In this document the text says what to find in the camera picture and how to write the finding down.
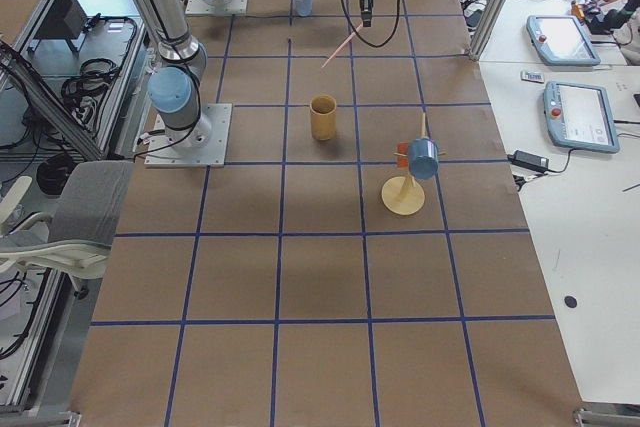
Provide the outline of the black power adapter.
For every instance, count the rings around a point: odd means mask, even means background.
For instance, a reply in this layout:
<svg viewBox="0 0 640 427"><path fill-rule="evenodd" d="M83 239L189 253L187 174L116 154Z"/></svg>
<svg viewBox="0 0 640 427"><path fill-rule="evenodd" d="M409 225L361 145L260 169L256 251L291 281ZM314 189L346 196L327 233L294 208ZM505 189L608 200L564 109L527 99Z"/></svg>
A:
<svg viewBox="0 0 640 427"><path fill-rule="evenodd" d="M549 159L536 154L516 150L508 154L507 159L512 165L526 170L542 174L549 171Z"/></svg>

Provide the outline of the blue cup on stand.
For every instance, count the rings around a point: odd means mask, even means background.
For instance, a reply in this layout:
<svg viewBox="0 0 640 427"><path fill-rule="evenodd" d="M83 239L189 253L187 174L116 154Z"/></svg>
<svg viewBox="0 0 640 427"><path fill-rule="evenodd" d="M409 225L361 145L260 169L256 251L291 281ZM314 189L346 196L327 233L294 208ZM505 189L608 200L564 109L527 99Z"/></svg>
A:
<svg viewBox="0 0 640 427"><path fill-rule="evenodd" d="M409 172L414 178L428 180L438 172L439 149L430 138L422 137L410 142L406 155Z"/></svg>

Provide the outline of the teach pendant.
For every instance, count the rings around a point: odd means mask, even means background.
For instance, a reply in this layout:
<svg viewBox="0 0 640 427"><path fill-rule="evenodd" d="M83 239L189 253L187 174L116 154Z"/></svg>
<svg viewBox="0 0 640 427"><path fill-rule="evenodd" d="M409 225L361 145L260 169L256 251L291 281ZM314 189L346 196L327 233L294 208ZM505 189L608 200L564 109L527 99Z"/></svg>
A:
<svg viewBox="0 0 640 427"><path fill-rule="evenodd" d="M530 15L526 29L546 65L593 67L601 62L590 38L573 16Z"/></svg>
<svg viewBox="0 0 640 427"><path fill-rule="evenodd" d="M620 150L604 87L549 81L544 87L543 107L555 146L608 154Z"/></svg>

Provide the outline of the teach pendant near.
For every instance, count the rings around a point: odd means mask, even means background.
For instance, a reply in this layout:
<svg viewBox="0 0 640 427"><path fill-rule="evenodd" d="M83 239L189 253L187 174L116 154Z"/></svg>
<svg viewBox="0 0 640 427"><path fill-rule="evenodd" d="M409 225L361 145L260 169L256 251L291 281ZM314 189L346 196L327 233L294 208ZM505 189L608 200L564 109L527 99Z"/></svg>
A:
<svg viewBox="0 0 640 427"><path fill-rule="evenodd" d="M543 107L555 146L608 154L620 150L604 87L549 81L544 87Z"/></svg>

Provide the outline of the grey office chair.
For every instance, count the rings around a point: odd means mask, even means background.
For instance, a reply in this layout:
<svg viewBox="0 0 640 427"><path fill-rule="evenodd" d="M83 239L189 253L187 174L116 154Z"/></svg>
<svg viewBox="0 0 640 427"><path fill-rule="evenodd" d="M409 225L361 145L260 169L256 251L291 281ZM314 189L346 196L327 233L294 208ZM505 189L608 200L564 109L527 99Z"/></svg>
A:
<svg viewBox="0 0 640 427"><path fill-rule="evenodd" d="M85 282L104 276L133 170L125 160L77 165L54 213L34 213L1 236L1 271L53 269L85 297Z"/></svg>

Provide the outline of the orange cup on stand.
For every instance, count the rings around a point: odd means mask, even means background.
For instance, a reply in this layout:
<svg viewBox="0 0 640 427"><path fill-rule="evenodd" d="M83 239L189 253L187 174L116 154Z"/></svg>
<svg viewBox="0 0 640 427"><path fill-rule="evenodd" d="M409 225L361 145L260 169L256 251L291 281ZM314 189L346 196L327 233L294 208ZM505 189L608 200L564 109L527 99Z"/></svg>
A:
<svg viewBox="0 0 640 427"><path fill-rule="evenodd" d="M407 169L408 168L407 150L408 150L408 143L407 142L401 142L396 147L396 152L395 152L396 166L399 169Z"/></svg>

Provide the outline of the bamboo wooden cup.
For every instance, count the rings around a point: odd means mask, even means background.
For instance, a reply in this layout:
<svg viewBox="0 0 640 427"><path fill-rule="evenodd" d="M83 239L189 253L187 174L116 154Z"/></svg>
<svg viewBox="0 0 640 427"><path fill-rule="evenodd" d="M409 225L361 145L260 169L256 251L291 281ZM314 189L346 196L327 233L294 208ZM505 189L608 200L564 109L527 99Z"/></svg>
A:
<svg viewBox="0 0 640 427"><path fill-rule="evenodd" d="M336 134L337 102L329 95L319 95L310 102L311 134L317 141L327 141Z"/></svg>

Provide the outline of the pink chopstick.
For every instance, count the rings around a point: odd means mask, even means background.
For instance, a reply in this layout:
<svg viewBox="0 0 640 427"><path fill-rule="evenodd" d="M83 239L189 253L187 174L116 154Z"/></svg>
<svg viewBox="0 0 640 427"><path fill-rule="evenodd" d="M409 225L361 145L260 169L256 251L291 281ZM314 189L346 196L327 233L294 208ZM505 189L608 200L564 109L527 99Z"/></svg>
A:
<svg viewBox="0 0 640 427"><path fill-rule="evenodd" d="M324 69L352 40L354 37L356 37L358 31L353 31L351 32L334 50L333 53L331 53L327 59L323 62L323 64L321 65L321 69Z"/></svg>

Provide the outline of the teach pendant far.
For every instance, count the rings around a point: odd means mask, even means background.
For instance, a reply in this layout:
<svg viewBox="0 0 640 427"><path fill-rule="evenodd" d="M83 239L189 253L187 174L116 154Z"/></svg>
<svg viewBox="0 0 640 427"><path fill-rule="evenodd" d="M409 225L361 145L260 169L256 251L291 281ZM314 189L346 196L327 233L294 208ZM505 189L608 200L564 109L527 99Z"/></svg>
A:
<svg viewBox="0 0 640 427"><path fill-rule="evenodd" d="M573 16L530 15L526 29L546 65L593 67L601 62L590 38Z"/></svg>

